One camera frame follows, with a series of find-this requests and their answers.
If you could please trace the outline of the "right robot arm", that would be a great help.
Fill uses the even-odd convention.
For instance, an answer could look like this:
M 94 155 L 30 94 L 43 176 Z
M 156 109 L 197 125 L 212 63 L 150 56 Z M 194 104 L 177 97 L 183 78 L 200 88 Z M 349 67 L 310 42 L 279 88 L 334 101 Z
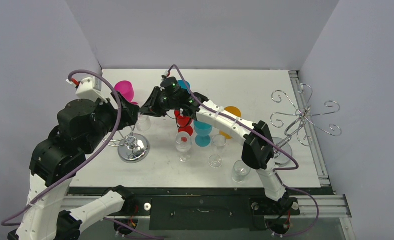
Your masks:
M 213 126 L 227 133 L 242 146 L 242 161 L 256 170 L 264 188 L 267 207 L 274 214 L 297 211 L 299 205 L 290 196 L 290 188 L 277 175 L 280 170 L 275 164 L 275 151 L 282 153 L 292 162 L 296 160 L 273 143 L 268 124 L 264 121 L 252 122 L 237 117 L 215 104 L 206 96 L 183 89 L 175 77 L 165 78 L 153 88 L 149 98 L 140 108 L 143 115 L 161 118 L 169 111 L 181 110 L 186 117 Z

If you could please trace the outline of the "blue plastic wine glass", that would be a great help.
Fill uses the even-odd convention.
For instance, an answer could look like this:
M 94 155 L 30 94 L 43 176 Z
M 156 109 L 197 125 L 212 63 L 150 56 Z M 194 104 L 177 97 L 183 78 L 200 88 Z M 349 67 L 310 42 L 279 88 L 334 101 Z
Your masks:
M 184 80 L 178 80 L 178 85 L 185 90 L 190 90 L 191 89 L 191 85 L 188 81 L 184 81 Z

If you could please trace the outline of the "clear patterned wine glass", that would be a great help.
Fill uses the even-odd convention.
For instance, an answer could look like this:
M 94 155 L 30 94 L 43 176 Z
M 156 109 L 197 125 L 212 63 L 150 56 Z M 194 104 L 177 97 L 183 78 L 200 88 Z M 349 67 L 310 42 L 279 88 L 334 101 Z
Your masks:
M 187 132 L 182 131 L 176 135 L 175 147 L 181 162 L 186 163 L 191 159 L 192 139 Z

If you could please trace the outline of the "red plastic wine glass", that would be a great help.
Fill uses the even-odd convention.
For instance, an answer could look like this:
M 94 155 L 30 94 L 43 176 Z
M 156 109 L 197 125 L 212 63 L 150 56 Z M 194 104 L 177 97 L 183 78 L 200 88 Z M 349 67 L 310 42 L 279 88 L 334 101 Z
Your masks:
M 178 133 L 186 132 L 190 136 L 192 136 L 194 134 L 194 130 L 191 127 L 193 119 L 191 119 L 188 116 L 182 115 L 179 110 L 175 110 L 174 111 L 174 115 L 175 115 L 176 125 L 177 125 L 177 128 L 178 128 Z

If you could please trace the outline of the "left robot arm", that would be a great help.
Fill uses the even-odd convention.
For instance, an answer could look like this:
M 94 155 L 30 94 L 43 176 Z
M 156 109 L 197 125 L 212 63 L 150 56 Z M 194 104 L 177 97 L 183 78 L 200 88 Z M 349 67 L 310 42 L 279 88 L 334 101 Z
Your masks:
M 120 97 L 109 100 L 77 99 L 57 114 L 58 125 L 31 156 L 27 211 L 10 240 L 77 240 L 94 223 L 93 211 L 61 210 L 61 203 L 87 155 L 101 152 L 109 134 L 136 124 L 139 106 Z

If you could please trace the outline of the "teal wine glass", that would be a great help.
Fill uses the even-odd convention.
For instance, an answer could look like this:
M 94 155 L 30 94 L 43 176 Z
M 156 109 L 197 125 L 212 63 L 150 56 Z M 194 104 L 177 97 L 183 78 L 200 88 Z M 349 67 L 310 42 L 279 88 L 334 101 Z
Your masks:
M 196 145 L 199 147 L 208 147 L 212 141 L 210 134 L 213 130 L 213 126 L 200 121 L 194 121 L 193 125 L 196 133 Z

